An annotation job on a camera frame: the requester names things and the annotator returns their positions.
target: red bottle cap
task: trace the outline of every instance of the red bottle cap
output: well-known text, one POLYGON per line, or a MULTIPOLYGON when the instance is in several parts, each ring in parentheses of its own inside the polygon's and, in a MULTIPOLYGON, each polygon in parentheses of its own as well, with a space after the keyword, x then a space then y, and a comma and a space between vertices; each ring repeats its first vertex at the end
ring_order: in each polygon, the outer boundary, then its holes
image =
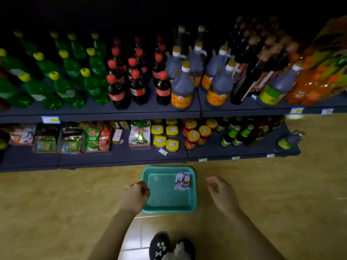
POLYGON ((155 60, 157 62, 163 61, 163 55, 162 54, 156 54, 154 57, 155 57, 155 60))
POLYGON ((129 63, 129 65, 131 65, 131 66, 136 66, 137 65, 137 60, 136 60, 136 58, 129 58, 128 59, 128 63, 129 63))
POLYGON ((158 44, 161 44, 163 42, 163 38, 161 36, 157 36, 157 42, 158 44))
POLYGON ((143 50, 142 50, 141 48, 136 49, 136 55, 137 55, 138 57, 143 56, 143 50))
POLYGON ((140 72, 137 69, 131 71, 132 78, 140 78, 140 72))
POLYGON ((117 68, 117 64, 113 59, 110 59, 109 61, 107 61, 107 65, 109 65, 109 68, 111 68, 111 69, 117 68))
POLYGON ((159 50, 160 50, 160 52, 165 52, 166 51, 166 45, 159 44, 159 50))
POLYGON ((166 71, 160 71, 159 72, 159 77, 161 80, 165 80, 168 78, 168 74, 166 73, 166 71))
POLYGON ((117 47, 114 47, 111 49, 112 55, 119 56, 119 49, 117 47))
POLYGON ((106 76, 106 79, 107 79, 107 82, 109 82, 110 84, 113 84, 116 82, 116 78, 115 78, 115 75, 112 75, 112 74, 108 74, 106 76))
POLYGON ((113 42, 115 43, 116 46, 120 46, 120 44, 122 43, 122 41, 118 38, 113 39, 113 42))
POLYGON ((135 43, 137 45, 140 45, 141 44, 141 39, 138 37, 138 36, 135 36, 135 43))

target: price tag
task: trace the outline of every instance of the price tag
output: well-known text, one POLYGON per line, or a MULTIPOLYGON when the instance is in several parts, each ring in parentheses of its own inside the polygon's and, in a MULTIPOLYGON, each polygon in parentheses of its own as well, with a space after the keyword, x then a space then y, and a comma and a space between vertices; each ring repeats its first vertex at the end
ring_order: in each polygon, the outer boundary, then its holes
POLYGON ((304 110, 304 107, 293 107, 291 110, 290 110, 290 113, 289 114, 301 114, 304 110))
POLYGON ((58 116, 41 116, 43 124, 60 124, 58 116))
POLYGON ((334 109, 322 109, 322 115, 331 115, 334 109))
POLYGON ((158 150, 158 152, 163 154, 164 156, 166 156, 168 154, 168 152, 164 149, 160 149, 160 150, 158 150))

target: green glass bottle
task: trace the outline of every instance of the green glass bottle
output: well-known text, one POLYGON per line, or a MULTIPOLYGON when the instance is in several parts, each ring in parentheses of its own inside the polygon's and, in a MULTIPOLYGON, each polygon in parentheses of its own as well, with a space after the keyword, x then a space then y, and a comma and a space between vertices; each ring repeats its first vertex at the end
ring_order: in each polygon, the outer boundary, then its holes
POLYGON ((84 106, 83 97, 75 90, 74 85, 59 75, 57 71, 50 72, 49 77, 53 80, 57 94, 70 106, 79 109, 84 106))
POLYGON ((34 53, 34 58, 37 60, 37 65, 40 67, 42 73, 46 77, 49 78, 49 74, 52 71, 57 71, 60 73, 59 67, 49 59, 46 59, 41 52, 34 53))
POLYGON ((29 69, 23 64, 23 62, 13 56, 7 55, 5 49, 0 48, 0 56, 2 57, 2 65, 9 73, 16 75, 17 77, 24 73, 30 74, 29 69))
POLYGON ((70 57, 69 52, 66 50, 59 50, 59 55, 63 58, 63 65, 66 73, 71 77, 72 81, 80 86, 84 87, 84 77, 81 75, 80 63, 73 57, 70 57))
POLYGON ((13 34, 19 38, 20 43, 22 44, 24 51, 31 57, 33 57, 34 53, 38 52, 37 44, 30 42, 24 39, 24 35, 20 31, 15 31, 13 34))
POLYGON ((42 81, 32 78, 27 73, 21 74, 18 78, 24 82, 25 89, 29 95, 39 101, 44 107, 48 109, 60 109, 63 106, 60 98, 52 93, 42 81))
POLYGON ((96 55, 94 48, 87 48, 89 55, 89 65, 94 74, 97 74, 103 82, 103 85, 107 84, 107 73, 104 61, 96 55))
POLYGON ((85 47, 76 40, 75 34, 68 34, 67 37, 71 41, 72 53, 79 60, 84 60, 87 57, 85 47))
POLYGON ((91 75, 90 70, 87 68, 82 68, 80 71, 85 79, 84 87, 87 89, 92 99, 101 105, 108 103, 109 96, 98 75, 91 75))
POLYGON ((11 82, 0 79, 0 97, 6 99, 14 107, 28 107, 33 99, 25 91, 19 91, 11 82))
POLYGON ((94 48, 97 55, 101 58, 105 58, 107 54, 107 47, 102 41, 99 40, 99 33, 92 33, 92 38, 94 39, 94 48))
POLYGON ((50 32, 51 37, 54 38, 54 45, 57 51, 59 50, 66 50, 70 51, 70 45, 66 42, 64 42, 61 38, 59 38, 59 34, 56 31, 50 32))

